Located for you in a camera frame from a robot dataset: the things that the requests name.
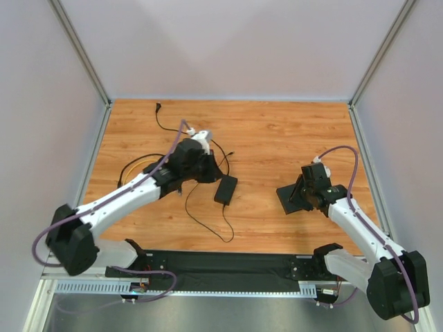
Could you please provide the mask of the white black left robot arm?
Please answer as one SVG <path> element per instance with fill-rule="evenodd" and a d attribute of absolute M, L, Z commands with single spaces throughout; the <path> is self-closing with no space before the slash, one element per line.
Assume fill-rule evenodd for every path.
<path fill-rule="evenodd" d="M 100 241 L 100 235 L 134 210 L 181 189 L 183 182 L 214 183 L 222 177 L 210 148 L 209 130 L 189 130 L 171 150 L 133 180 L 86 205 L 56 209 L 46 245 L 70 276 L 93 266 L 130 267 L 141 249 L 129 240 Z"/>

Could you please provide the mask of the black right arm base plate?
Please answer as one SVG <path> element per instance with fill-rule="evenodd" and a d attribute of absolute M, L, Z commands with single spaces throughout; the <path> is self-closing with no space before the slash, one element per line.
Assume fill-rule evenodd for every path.
<path fill-rule="evenodd" d="M 324 260 L 313 255 L 294 255 L 289 262 L 291 272 L 297 280 L 327 280 L 331 277 Z"/>

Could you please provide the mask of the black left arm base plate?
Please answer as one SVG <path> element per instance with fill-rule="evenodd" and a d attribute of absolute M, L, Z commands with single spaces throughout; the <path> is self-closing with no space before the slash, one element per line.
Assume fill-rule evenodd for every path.
<path fill-rule="evenodd" d="M 133 270 L 133 273 L 123 272 L 108 266 L 105 270 L 105 276 L 116 278 L 148 277 L 148 275 L 142 274 L 141 271 L 165 270 L 167 264 L 168 260 L 158 255 L 139 256 L 129 267 L 126 267 L 126 270 Z"/>

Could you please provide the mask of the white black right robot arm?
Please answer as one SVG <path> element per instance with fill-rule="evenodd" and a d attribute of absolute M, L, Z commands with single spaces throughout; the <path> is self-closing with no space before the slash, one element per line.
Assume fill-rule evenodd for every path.
<path fill-rule="evenodd" d="M 359 259 L 337 243 L 314 251 L 319 272 L 336 275 L 366 294 L 383 320 L 418 314 L 431 302 L 425 258 L 395 243 L 362 211 L 350 187 L 332 185 L 330 171 L 320 161 L 305 165 L 295 183 L 278 188 L 286 214 L 321 211 L 353 240 Z"/>

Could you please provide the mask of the black network switch box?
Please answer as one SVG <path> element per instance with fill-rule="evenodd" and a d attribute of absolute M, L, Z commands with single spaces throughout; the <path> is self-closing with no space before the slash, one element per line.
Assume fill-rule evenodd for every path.
<path fill-rule="evenodd" d="M 313 205 L 305 197 L 305 181 L 300 174 L 294 184 L 279 187 L 276 190 L 279 201 L 285 214 L 291 214 L 298 211 L 312 211 Z"/>

